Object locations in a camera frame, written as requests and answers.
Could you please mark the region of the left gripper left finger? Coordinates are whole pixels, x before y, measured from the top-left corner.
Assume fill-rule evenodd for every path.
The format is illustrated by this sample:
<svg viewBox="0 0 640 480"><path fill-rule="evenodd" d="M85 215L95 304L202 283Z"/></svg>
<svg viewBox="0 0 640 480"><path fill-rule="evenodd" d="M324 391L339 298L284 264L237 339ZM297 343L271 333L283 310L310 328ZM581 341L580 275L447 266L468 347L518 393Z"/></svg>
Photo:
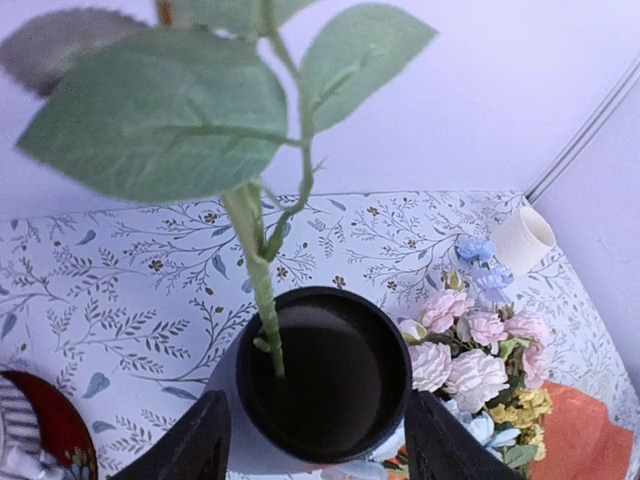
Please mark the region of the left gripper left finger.
<svg viewBox="0 0 640 480"><path fill-rule="evenodd" d="M114 478L224 479L230 443L231 413L226 394L207 391L153 447Z"/></svg>

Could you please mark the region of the orange yellow wrapping paper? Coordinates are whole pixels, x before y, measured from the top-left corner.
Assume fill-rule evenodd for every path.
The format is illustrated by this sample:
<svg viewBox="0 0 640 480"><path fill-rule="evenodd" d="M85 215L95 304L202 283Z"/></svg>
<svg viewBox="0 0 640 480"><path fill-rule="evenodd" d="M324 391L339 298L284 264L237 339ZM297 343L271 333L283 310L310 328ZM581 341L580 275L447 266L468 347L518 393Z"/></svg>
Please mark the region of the orange yellow wrapping paper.
<svg viewBox="0 0 640 480"><path fill-rule="evenodd" d="M496 459L522 479L626 479L634 434L607 406L571 387L518 388L469 417L439 399ZM390 479L411 479L406 445L384 461Z"/></svg>

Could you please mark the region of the white artificial flower stem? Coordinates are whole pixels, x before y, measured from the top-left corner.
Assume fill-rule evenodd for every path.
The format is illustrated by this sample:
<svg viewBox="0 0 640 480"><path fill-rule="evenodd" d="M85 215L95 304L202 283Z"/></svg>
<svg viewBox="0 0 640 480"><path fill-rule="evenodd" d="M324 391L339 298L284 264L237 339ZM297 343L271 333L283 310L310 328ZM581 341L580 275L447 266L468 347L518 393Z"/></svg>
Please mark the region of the white artificial flower stem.
<svg viewBox="0 0 640 480"><path fill-rule="evenodd" d="M103 8L30 19L3 70L44 106L17 140L95 192L141 204L219 196L239 238L263 333L285 366L269 272L314 184L315 136L346 120L436 37L385 3L335 15L300 62L282 27L304 1L160 1L151 26Z"/></svg>

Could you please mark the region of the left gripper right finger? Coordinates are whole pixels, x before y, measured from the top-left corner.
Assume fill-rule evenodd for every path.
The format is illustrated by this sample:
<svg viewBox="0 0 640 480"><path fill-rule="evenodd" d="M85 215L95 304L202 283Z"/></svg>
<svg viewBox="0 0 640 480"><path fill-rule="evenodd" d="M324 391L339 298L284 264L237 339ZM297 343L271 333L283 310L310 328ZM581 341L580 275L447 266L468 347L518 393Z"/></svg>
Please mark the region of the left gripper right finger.
<svg viewBox="0 0 640 480"><path fill-rule="evenodd" d="M411 479L522 479L486 451L430 392L411 392L404 426Z"/></svg>

